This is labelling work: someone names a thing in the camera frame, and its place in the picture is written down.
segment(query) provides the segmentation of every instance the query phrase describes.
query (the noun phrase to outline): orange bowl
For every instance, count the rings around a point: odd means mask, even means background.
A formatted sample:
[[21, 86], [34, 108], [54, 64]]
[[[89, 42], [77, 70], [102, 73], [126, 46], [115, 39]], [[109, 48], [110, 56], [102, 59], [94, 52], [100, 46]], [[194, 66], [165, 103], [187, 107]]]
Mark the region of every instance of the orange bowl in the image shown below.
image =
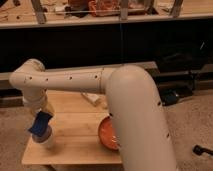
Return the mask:
[[101, 143], [105, 147], [111, 150], [118, 150], [115, 132], [112, 127], [112, 122], [109, 116], [107, 116], [101, 121], [98, 128], [98, 136]]

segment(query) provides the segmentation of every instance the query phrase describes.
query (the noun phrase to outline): white object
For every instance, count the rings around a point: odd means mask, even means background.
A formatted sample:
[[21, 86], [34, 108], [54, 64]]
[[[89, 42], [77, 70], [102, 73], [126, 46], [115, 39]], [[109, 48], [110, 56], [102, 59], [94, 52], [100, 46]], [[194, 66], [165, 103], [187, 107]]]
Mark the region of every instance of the white object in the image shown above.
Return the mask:
[[93, 106], [97, 106], [100, 102], [100, 96], [92, 93], [81, 93], [81, 95]]
[[169, 2], [158, 2], [158, 7], [160, 7], [162, 10], [166, 11], [166, 12], [170, 12], [172, 7], [173, 7], [173, 3], [169, 3]]
[[105, 101], [103, 101], [103, 102], [101, 103], [101, 106], [102, 106], [103, 109], [108, 109], [107, 102], [105, 102]]
[[51, 150], [54, 147], [53, 133], [51, 133], [50, 137], [46, 141], [39, 144], [42, 145], [44, 148]]
[[64, 15], [65, 14], [65, 7], [67, 5], [60, 5], [55, 6], [54, 11], [57, 15]]
[[10, 76], [12, 86], [22, 91], [25, 105], [42, 108], [45, 89], [106, 91], [124, 169], [178, 170], [159, 93], [145, 70], [134, 65], [60, 72], [44, 72], [43, 68], [32, 59]]

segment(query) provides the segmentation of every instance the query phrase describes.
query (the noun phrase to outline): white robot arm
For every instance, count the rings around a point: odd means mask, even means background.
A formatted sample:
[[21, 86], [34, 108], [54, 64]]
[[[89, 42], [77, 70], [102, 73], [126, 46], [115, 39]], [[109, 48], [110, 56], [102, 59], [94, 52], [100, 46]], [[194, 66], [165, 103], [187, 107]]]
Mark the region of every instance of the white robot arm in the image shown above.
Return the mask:
[[45, 72], [31, 59], [12, 73], [10, 83], [35, 112], [46, 106], [46, 89], [106, 94], [125, 170], [178, 171], [158, 90], [142, 68]]

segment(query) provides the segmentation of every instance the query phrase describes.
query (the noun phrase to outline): blue object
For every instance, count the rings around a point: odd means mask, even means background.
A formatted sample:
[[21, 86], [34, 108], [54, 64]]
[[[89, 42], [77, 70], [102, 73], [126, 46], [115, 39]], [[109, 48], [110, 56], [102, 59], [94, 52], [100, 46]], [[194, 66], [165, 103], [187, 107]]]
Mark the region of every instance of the blue object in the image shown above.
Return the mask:
[[46, 132], [48, 122], [52, 118], [52, 115], [40, 111], [37, 113], [33, 126], [28, 130], [30, 133], [42, 137]]
[[179, 95], [173, 90], [160, 91], [160, 97], [164, 106], [170, 106], [179, 101]]

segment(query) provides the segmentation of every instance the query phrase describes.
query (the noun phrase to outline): wooden table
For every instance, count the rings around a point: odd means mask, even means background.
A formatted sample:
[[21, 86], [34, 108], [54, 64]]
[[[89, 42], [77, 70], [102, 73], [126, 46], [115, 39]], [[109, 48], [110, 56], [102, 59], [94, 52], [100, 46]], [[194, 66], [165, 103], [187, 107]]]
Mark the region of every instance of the wooden table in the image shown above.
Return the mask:
[[[0, 9], [0, 28], [72, 26], [171, 20], [172, 18], [169, 16], [169, 13], [166, 13], [162, 8], [159, 8], [158, 3], [172, 3], [174, 0], [156, 0], [155, 8], [159, 15], [133, 15], [129, 16], [125, 21], [121, 21], [118, 16], [93, 17], [88, 14], [83, 18], [66, 18], [64, 15], [56, 15], [54, 12], [55, 4], [66, 3], [67, 1], [68, 0], [41, 0], [42, 5], [48, 9], [48, 13], [45, 14], [47, 23], [38, 25], [32, 4], [29, 0], [21, 0], [21, 5], [16, 8], [13, 8], [12, 0], [8, 0], [8, 2]], [[184, 0], [179, 18], [190, 19], [209, 17], [213, 18], [212, 0]]]
[[106, 149], [97, 136], [100, 121], [108, 115], [101, 103], [94, 107], [80, 93], [49, 91], [47, 94], [55, 109], [50, 123], [55, 147], [48, 151], [30, 138], [23, 164], [121, 164], [119, 153]]

